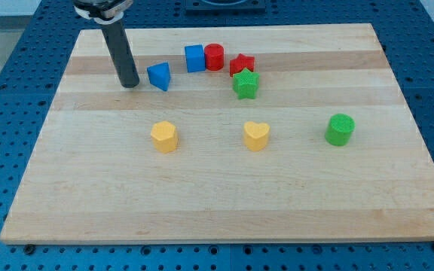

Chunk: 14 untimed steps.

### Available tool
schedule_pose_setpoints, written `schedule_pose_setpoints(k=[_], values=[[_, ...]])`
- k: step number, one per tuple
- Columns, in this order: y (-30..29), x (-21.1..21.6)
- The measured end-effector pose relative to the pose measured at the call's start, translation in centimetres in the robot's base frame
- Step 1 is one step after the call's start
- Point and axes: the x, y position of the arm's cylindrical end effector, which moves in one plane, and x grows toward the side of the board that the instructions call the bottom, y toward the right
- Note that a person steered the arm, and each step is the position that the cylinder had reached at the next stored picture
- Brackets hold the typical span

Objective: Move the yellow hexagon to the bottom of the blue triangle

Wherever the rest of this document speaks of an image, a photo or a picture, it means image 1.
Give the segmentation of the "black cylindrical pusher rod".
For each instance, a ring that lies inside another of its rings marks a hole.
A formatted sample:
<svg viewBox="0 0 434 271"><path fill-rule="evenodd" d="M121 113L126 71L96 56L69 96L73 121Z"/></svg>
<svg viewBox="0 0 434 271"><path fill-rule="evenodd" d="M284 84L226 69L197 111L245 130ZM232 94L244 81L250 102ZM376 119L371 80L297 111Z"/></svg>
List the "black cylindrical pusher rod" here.
<svg viewBox="0 0 434 271"><path fill-rule="evenodd" d="M121 86L136 87L139 75L122 20L101 25L101 30Z"/></svg>

